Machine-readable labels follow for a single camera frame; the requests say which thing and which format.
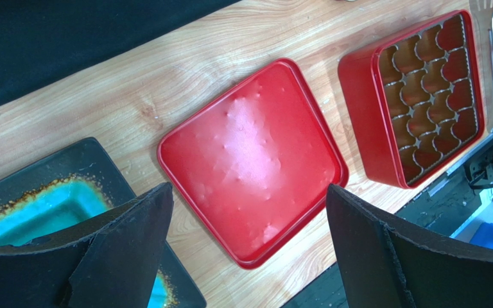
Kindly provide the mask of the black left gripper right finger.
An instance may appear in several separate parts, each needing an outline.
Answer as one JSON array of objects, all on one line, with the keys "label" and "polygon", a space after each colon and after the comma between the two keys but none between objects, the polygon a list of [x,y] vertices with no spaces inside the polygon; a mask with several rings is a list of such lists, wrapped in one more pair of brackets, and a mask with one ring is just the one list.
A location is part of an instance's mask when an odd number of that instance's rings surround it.
[{"label": "black left gripper right finger", "polygon": [[493,250],[432,232],[331,184],[327,220],[350,307],[493,307]]}]

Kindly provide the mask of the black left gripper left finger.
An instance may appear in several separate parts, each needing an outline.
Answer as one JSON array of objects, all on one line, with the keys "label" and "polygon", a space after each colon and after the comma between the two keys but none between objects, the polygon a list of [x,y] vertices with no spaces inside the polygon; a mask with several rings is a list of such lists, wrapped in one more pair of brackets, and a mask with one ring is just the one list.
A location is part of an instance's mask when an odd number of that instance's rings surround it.
[{"label": "black left gripper left finger", "polygon": [[21,246],[0,246],[0,307],[146,307],[172,185]]}]

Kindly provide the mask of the red chocolate box with tray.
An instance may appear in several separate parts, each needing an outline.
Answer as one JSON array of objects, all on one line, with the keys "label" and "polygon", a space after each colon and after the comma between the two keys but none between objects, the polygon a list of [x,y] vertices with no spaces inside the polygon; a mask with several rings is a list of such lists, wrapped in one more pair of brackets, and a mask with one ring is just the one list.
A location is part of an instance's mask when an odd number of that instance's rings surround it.
[{"label": "red chocolate box with tray", "polygon": [[346,54],[338,77],[372,181],[416,188],[484,134],[474,27],[465,10]]}]

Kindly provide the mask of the turquoise glazed dark plate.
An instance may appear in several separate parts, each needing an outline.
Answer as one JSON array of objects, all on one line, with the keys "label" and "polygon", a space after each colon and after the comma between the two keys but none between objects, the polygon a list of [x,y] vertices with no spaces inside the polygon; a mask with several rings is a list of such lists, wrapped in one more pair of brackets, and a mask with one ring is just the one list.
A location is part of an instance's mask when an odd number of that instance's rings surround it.
[{"label": "turquoise glazed dark plate", "polygon": [[[0,180],[0,246],[21,246],[138,197],[95,138],[82,139]],[[205,307],[166,239],[146,307]]]}]

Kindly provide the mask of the red tin lid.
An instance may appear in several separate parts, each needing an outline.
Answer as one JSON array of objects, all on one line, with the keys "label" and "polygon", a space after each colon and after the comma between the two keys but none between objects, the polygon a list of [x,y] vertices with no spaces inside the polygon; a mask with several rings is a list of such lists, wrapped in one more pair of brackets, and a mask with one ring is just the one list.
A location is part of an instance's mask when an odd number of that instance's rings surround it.
[{"label": "red tin lid", "polygon": [[168,132],[157,159],[229,257],[264,264],[349,169],[298,64],[280,58]]}]

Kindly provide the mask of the black cloth placemat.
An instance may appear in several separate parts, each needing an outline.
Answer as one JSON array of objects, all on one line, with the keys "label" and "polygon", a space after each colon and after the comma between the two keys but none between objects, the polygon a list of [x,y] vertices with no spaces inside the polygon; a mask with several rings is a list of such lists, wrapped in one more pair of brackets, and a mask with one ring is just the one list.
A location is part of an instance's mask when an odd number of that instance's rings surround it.
[{"label": "black cloth placemat", "polygon": [[228,1],[0,1],[0,106],[228,5]]}]

